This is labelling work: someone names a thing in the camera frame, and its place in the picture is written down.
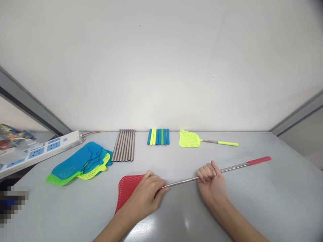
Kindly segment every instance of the right hand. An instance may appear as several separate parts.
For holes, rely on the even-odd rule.
[[[227,201],[225,179],[214,161],[201,167],[197,175],[201,195],[209,207]]]
[[[169,189],[162,188],[163,186],[165,186],[164,179],[147,171],[129,200],[119,211],[126,214],[127,219],[138,223],[158,208],[163,195]]]

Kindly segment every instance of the metal telescopic handle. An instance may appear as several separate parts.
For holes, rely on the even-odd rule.
[[[234,166],[230,166],[228,168],[221,169],[220,171],[222,173],[222,172],[226,172],[226,171],[238,169],[238,168],[245,167],[245,166],[249,166],[249,164],[247,162],[245,162],[245,163],[242,163],[242,164],[239,164],[239,165],[234,165]],[[172,186],[175,186],[175,185],[178,185],[178,184],[182,184],[182,183],[186,183],[186,182],[191,182],[191,181],[194,181],[194,180],[197,180],[197,179],[199,179],[198,176],[192,177],[192,178],[189,178],[189,179],[186,179],[186,180],[181,180],[179,182],[175,182],[175,183],[168,184],[166,186],[163,186],[162,188],[164,188],[164,187],[172,187]]]
[[[218,141],[204,139],[203,142],[218,144]]]

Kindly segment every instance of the green foam grip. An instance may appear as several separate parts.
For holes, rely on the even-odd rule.
[[[231,143],[231,142],[223,142],[223,141],[218,141],[218,144],[220,145],[232,145],[232,146],[238,146],[238,143]]]
[[[164,129],[161,129],[162,135],[161,135],[161,145],[164,145]]]

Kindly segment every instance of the yellow-green handle grip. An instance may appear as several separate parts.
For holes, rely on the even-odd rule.
[[[218,141],[218,144],[220,145],[232,145],[232,146],[238,146],[238,143],[231,143],[231,142],[223,142],[223,141]]]

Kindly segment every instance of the white wall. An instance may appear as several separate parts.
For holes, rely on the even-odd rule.
[[[306,0],[2,0],[0,65],[76,130],[270,130],[323,89]]]
[[[31,132],[48,132],[46,128],[2,97],[0,97],[0,107],[0,123],[4,123],[20,130],[28,130]]]
[[[323,170],[323,108],[279,137]]]

